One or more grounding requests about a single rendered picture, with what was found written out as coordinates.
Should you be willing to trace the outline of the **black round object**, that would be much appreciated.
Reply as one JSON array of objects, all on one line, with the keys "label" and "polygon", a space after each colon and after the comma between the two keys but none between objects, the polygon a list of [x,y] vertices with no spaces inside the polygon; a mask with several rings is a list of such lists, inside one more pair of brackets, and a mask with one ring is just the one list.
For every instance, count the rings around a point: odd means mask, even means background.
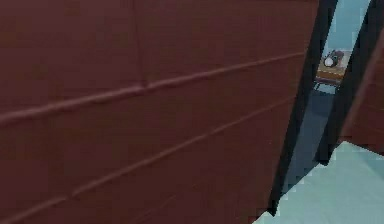
[{"label": "black round object", "polygon": [[336,67],[344,57],[344,53],[339,50],[331,51],[323,60],[323,64],[325,67]]}]

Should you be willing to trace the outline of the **brown wooden table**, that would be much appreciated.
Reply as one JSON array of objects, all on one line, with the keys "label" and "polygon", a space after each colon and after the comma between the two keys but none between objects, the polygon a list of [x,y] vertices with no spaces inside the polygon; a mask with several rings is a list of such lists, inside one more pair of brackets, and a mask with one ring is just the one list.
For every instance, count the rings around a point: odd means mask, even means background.
[{"label": "brown wooden table", "polygon": [[339,88],[341,82],[344,79],[346,69],[348,67],[350,57],[352,55],[351,51],[346,51],[346,50],[339,50],[339,51],[342,51],[344,53],[344,57],[336,67],[329,68],[329,67],[325,67],[323,64],[323,60],[331,51],[320,60],[318,70],[316,72],[316,77],[315,77],[315,84],[314,84],[315,90],[319,90],[321,86],[334,87],[335,89]]}]

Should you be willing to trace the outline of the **dark red wooden cupboard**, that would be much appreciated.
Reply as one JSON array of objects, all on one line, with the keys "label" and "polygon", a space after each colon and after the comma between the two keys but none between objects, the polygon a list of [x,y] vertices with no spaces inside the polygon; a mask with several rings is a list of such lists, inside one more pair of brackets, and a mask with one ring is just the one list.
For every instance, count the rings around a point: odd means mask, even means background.
[{"label": "dark red wooden cupboard", "polygon": [[384,155],[384,0],[370,0],[315,159],[344,142]]},{"label": "dark red wooden cupboard", "polygon": [[249,224],[320,0],[0,0],[0,224]]}]

